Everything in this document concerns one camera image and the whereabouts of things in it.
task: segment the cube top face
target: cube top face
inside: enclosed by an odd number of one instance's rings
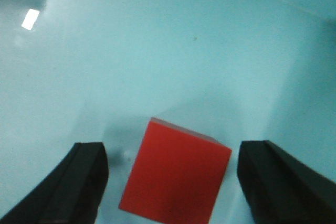
[[[165,224],[206,224],[231,149],[151,119],[119,208]]]

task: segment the block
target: block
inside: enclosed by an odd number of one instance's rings
[[[206,224],[232,150],[152,118],[119,208],[165,224]]]
[[[76,143],[0,224],[94,224],[108,176],[103,143]]]
[[[244,141],[238,179],[256,224],[335,224],[336,184],[271,141]]]

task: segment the red block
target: red block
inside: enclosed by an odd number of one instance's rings
[[[152,118],[119,208],[165,224],[206,224],[232,150]]]

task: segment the light blue surface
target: light blue surface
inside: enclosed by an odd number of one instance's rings
[[[104,141],[96,223],[154,223],[118,209],[151,116],[234,150],[211,224],[253,222],[242,140],[270,139],[336,181],[329,19],[280,0],[0,0],[0,31],[1,216],[74,142]]]

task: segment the table surface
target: table surface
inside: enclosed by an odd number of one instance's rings
[[[0,31],[0,215],[74,142],[103,141],[96,223],[154,223],[118,209],[151,116],[233,149],[210,223],[253,222],[236,176],[243,140],[270,139],[336,181],[336,25],[298,6],[0,0]]]

